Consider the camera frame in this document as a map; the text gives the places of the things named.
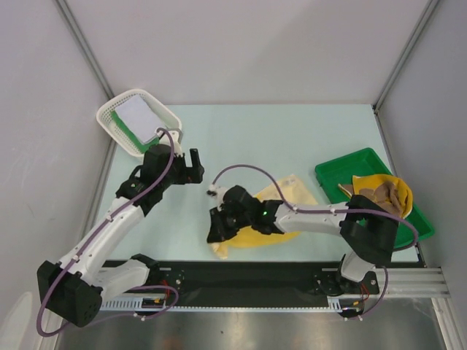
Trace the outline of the green microfiber towel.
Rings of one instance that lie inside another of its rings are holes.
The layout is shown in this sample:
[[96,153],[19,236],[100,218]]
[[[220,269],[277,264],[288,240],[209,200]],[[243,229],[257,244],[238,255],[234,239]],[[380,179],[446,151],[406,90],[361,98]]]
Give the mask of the green microfiber towel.
[[113,122],[115,123],[116,127],[120,130],[120,134],[126,136],[126,138],[141,152],[146,152],[152,145],[156,145],[159,143],[158,136],[155,136],[152,140],[143,144],[140,140],[136,137],[136,135],[126,126],[126,124],[118,117],[115,110],[111,111],[110,113]]

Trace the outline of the light blue cloth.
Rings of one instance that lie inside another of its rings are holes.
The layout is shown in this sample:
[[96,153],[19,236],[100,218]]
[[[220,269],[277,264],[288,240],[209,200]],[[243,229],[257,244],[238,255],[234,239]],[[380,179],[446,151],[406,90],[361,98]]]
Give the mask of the light blue cloth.
[[155,138],[157,136],[156,130],[164,126],[160,117],[154,113],[140,95],[132,96],[117,106],[115,111],[143,144]]

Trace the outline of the yellow cloth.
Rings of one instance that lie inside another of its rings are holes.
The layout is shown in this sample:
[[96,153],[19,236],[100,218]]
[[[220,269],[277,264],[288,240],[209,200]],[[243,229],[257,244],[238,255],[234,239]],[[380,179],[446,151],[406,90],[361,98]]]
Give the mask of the yellow cloth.
[[[318,202],[305,184],[296,175],[291,174],[277,181],[285,199],[291,203],[317,205]],[[292,233],[263,235],[251,227],[242,228],[238,234],[228,241],[222,243],[209,244],[211,250],[218,259],[228,258],[228,248],[252,249],[261,246],[283,244],[300,235],[299,231]]]

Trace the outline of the brown patterned cloth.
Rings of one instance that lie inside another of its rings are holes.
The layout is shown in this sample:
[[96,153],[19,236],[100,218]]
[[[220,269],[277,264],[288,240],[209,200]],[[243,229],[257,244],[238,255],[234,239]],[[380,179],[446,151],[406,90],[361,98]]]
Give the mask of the brown patterned cloth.
[[350,184],[338,184],[348,197],[362,195],[376,205],[400,218],[407,218],[413,209],[413,193],[406,182],[388,174],[352,176]]

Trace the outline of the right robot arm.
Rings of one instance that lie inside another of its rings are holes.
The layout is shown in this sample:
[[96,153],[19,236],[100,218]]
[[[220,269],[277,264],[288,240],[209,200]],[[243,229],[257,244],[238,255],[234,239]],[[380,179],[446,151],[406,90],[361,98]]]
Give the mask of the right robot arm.
[[362,195],[328,206],[291,204],[284,199],[260,200],[243,187],[210,186],[207,194],[216,200],[210,209],[208,244],[233,240],[241,230],[261,236],[290,233],[324,233],[344,239],[350,247],[339,272],[337,287],[346,293],[361,286],[374,267],[386,267],[392,260],[398,218]]

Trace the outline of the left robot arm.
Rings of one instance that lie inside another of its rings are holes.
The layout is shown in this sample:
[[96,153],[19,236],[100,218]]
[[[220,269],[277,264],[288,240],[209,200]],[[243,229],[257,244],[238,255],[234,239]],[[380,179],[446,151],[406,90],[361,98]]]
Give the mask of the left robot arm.
[[84,327],[108,300],[140,287],[145,292],[158,288],[162,280],[159,264],[143,254],[135,254],[116,268],[101,268],[170,186],[202,183],[204,167],[197,149],[190,150],[190,159],[188,166],[184,155],[167,144],[145,152],[143,163],[120,185],[96,226],[58,262],[46,260],[39,266],[41,312],[50,310],[68,323]]

